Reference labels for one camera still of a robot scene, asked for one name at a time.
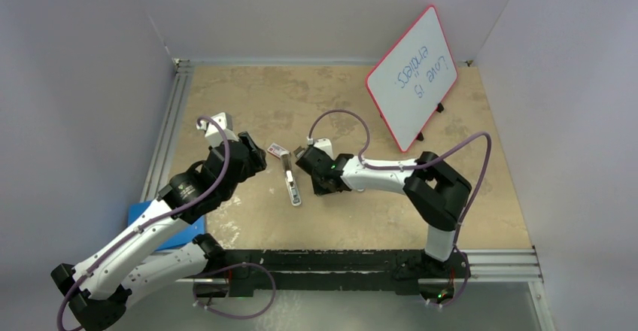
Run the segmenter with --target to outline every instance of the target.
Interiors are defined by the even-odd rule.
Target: floor
[[[237,321],[194,308],[190,301],[192,285],[176,282],[127,309],[109,330],[540,331],[531,297],[526,282],[469,283],[454,307],[441,312],[424,307],[419,296],[398,296],[392,292],[278,290],[275,304],[265,314]],[[259,311],[269,298],[270,291],[262,290],[253,297],[215,301],[214,307],[233,314],[251,314]]]
[[[461,230],[459,247],[529,248],[530,239],[477,68],[459,68],[459,78],[424,128],[424,142],[401,153],[364,85],[369,66],[199,66],[196,69],[171,175],[203,159],[208,146],[195,129],[200,114],[233,116],[235,132],[248,131],[258,146],[288,150],[305,143],[314,119],[347,108],[372,132],[370,159],[407,159],[424,150],[441,154],[479,130],[492,134],[488,173]],[[363,127],[346,114],[324,118],[315,137],[333,141],[335,154],[357,153]],[[478,140],[448,159],[470,182],[478,177],[485,142]],[[207,216],[210,232],[227,248],[388,249],[425,245],[427,225],[405,197],[365,191],[317,197],[310,178],[295,167],[302,205],[293,207],[278,159],[267,156],[265,172],[240,184],[232,200]]]

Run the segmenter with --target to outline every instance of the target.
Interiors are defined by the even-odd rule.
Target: whiteboard
[[[456,80],[439,16],[429,6],[371,70],[366,86],[405,152]]]

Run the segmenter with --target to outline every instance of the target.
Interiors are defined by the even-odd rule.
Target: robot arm
[[[369,169],[353,154],[339,154],[335,159],[332,154],[328,139],[296,152],[296,164],[311,176],[315,194],[369,189],[406,195],[429,226],[425,254],[441,262],[450,257],[457,223],[472,189],[465,178],[446,162],[427,169],[403,169],[437,158],[431,152],[402,161],[366,159],[371,166],[393,166],[396,170]]]
[[[249,134],[235,135],[230,118],[224,113],[214,120],[229,140],[229,159],[226,175],[212,193],[183,212],[166,216],[203,196],[223,168],[222,137],[211,124],[202,124],[199,128],[211,143],[206,160],[171,178],[147,210],[99,252],[76,265],[61,264],[51,272],[60,291],[70,296],[69,308],[86,331],[106,329],[127,306],[143,296],[176,279],[204,271],[220,250],[212,237],[201,235],[192,244],[140,265],[166,239],[219,207],[231,198],[239,183],[266,168],[266,152],[255,145]],[[108,253],[114,245],[119,247]]]

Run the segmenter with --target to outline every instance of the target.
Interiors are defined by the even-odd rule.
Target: gray wall
[[[0,329],[53,329],[50,270],[121,230],[171,70],[139,0],[0,0]]]
[[[636,329],[638,0],[510,0],[478,68],[562,330]]]
[[[173,57],[376,62],[427,5],[457,61],[473,59],[507,0],[143,0]]]

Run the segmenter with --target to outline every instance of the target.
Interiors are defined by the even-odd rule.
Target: table surface
[[[370,159],[415,158],[424,150],[444,153],[469,135],[486,130],[494,146],[483,186],[461,230],[460,248],[529,248],[530,239],[477,68],[459,68],[459,78],[424,128],[423,142],[401,153],[366,88],[369,66],[199,66],[172,160],[171,176],[207,155],[201,114],[233,117],[235,132],[248,131],[263,149],[272,142],[288,150],[305,144],[308,129],[324,111],[346,108],[370,126]],[[330,138],[338,153],[358,153],[363,127],[347,114],[324,118],[315,138]],[[485,140],[448,158],[472,184],[479,175]],[[425,245],[427,225],[407,197],[365,191],[317,197],[311,181],[294,166],[302,205],[293,207],[281,162],[240,184],[233,198],[207,215],[207,232],[227,248],[390,249]]]

